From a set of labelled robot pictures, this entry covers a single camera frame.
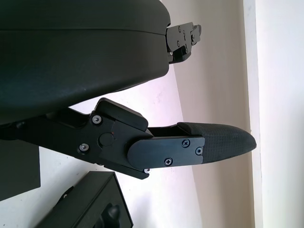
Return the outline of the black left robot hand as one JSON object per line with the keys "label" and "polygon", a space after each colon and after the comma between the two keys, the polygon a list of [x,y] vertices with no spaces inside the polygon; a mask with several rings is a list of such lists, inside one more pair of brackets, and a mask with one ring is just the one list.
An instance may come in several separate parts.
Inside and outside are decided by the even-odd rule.
{"label": "black left robot hand", "polygon": [[149,127],[104,98],[162,77],[185,61],[201,26],[171,26],[159,0],[3,0],[0,138],[20,140],[138,179],[254,150],[234,126]]}

